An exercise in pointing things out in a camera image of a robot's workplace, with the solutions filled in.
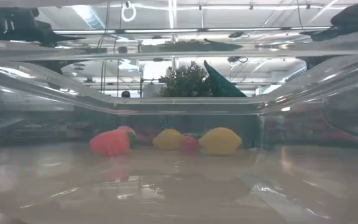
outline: person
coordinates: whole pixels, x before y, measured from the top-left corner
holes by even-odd
[[[123,98],[130,98],[131,97],[131,93],[129,92],[129,91],[123,91],[122,93],[121,93],[121,97],[123,97]]]

